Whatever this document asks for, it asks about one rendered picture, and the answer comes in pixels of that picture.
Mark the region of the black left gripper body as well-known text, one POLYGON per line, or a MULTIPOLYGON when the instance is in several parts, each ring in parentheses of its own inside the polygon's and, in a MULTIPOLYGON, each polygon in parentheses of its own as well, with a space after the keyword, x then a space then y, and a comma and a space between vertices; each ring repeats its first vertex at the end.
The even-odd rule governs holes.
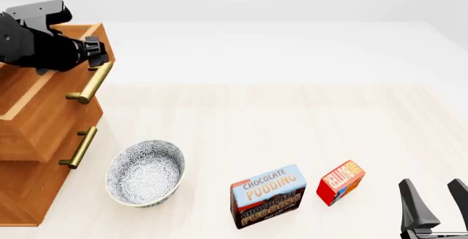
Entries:
POLYGON ((106 54, 105 44, 100 42, 98 37, 86 37, 83 42, 83 49, 89 58, 96 58, 106 54))

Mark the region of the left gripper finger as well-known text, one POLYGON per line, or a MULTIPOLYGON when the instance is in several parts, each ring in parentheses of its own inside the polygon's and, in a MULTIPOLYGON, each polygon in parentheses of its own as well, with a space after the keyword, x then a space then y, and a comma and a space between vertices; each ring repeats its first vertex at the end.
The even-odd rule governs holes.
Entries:
POLYGON ((109 62, 109 56, 108 54, 100 54, 100 55, 94 55, 91 56, 90 59, 88 60, 88 68, 89 69, 95 69, 103 64, 109 62))

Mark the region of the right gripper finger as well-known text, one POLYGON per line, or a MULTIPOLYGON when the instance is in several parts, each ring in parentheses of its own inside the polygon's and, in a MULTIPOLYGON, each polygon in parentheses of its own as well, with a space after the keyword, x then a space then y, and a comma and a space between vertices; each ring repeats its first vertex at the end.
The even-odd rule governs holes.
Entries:
POLYGON ((399 183, 399 192, 402 206, 402 232, 409 229, 432 229, 441 224, 421 199, 410 179, 403 179, 399 183))
POLYGON ((468 186, 461 179, 453 179, 448 183, 448 189, 458 206, 468 232, 468 186))

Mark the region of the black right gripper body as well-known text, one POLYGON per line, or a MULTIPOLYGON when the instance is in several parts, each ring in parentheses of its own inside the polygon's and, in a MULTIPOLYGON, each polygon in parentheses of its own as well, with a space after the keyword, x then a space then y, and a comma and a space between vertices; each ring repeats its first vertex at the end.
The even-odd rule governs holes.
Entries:
POLYGON ((401 239, 468 239, 467 232, 433 232, 430 228, 401 228, 401 239))

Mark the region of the wooden drawer with pale rim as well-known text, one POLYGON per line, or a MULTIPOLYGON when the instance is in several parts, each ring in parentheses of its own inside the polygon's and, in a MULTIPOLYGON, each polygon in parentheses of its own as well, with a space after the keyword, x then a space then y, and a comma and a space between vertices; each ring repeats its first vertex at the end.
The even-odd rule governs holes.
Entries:
POLYGON ((26 120, 35 115, 70 118, 96 99, 96 92, 115 63, 103 23, 64 23, 53 28, 74 39, 96 37, 105 44, 108 60, 99 67, 90 67, 85 61, 69 72, 43 75, 31 68, 0 62, 0 121, 26 120))

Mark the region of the red orange butter box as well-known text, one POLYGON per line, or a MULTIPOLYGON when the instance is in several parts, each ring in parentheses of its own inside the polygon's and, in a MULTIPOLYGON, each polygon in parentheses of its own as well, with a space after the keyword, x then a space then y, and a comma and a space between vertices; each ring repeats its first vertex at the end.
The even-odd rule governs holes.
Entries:
POLYGON ((365 174, 360 166, 349 160, 322 177, 316 193, 327 206, 331 206, 354 190, 365 174))

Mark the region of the wooden drawer front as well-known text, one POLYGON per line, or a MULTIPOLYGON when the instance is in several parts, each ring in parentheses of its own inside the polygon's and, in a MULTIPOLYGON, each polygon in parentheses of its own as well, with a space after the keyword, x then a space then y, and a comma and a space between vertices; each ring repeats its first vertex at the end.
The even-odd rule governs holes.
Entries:
POLYGON ((48 162, 71 131, 86 131, 102 114, 97 98, 26 105, 13 119, 0 119, 0 161, 48 162))

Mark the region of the wooden cabinet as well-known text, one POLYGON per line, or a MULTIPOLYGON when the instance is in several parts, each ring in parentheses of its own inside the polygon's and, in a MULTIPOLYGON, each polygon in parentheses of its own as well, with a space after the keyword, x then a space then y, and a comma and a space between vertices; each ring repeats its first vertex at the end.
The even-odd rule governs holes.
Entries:
POLYGON ((48 162, 0 161, 0 226, 42 222, 71 170, 59 160, 71 159, 82 138, 71 131, 48 162))

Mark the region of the blue white patterned bowl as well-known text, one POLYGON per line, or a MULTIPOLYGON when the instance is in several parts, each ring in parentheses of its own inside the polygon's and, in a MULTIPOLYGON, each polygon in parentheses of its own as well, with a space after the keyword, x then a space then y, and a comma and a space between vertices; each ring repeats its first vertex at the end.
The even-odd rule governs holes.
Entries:
POLYGON ((117 155, 107 169, 105 188, 117 203, 152 208, 178 189, 185 172, 181 150, 164 140, 145 140, 117 155))

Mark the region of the chocolate pudding box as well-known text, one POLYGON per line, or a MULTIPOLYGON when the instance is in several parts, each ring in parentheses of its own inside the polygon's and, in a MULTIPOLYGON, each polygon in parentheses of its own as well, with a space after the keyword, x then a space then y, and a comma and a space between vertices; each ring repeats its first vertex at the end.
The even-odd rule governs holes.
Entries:
POLYGON ((230 186, 230 212, 238 229, 299 208, 306 179, 296 164, 230 186))

